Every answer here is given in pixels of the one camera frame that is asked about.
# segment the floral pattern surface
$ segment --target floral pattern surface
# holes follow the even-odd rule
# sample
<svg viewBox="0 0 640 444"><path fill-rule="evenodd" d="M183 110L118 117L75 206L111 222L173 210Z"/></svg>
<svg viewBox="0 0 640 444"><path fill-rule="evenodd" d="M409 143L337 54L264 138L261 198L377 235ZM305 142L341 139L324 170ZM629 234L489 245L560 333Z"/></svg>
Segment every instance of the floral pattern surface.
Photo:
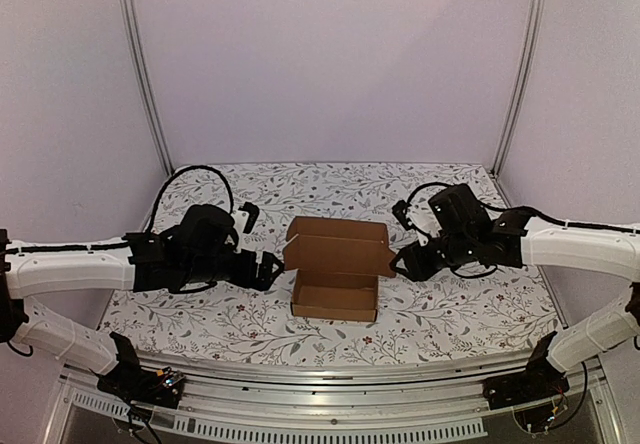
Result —
<svg viewBox="0 0 640 444"><path fill-rule="evenodd" d="M297 215L370 220L387 224L394 250L416 239L391 214L392 205L429 181L468 183L478 198L502 205L486 171L450 164L245 164L218 166L236 206L260 207L248 242L281 256L286 230ZM435 190L423 191L417 205ZM196 203L227 208L216 176L189 172L165 193L157 230L180 222ZM474 269L464 269L474 273ZM463 280L441 271L428 282L380 278L375 323L293 317L295 271L258 293L219 283L193 295L164 291L114 293L101 323L138 348L186 358L270 365L345 366L413 364L532 347L558 327L558 317L536 268L500 268Z"/></svg>

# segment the white panel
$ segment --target white panel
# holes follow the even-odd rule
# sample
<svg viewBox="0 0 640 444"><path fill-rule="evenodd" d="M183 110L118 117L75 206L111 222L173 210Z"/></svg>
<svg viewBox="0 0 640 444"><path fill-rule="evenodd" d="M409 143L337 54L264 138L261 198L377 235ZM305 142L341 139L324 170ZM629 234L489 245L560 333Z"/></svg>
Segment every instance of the white panel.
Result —
<svg viewBox="0 0 640 444"><path fill-rule="evenodd" d="M529 0L136 0L177 164L489 164Z"/></svg>
<svg viewBox="0 0 640 444"><path fill-rule="evenodd" d="M0 0L0 227L35 242L138 228L161 181L119 0ZM56 311L95 325L104 293ZM0 441L36 442L59 364L0 346Z"/></svg>
<svg viewBox="0 0 640 444"><path fill-rule="evenodd" d="M547 0L503 175L515 203L558 217L640 219L639 9L640 0ZM572 322L628 286L557 268L549 276ZM640 435L638 358L627 343L603 359L629 442Z"/></svg>

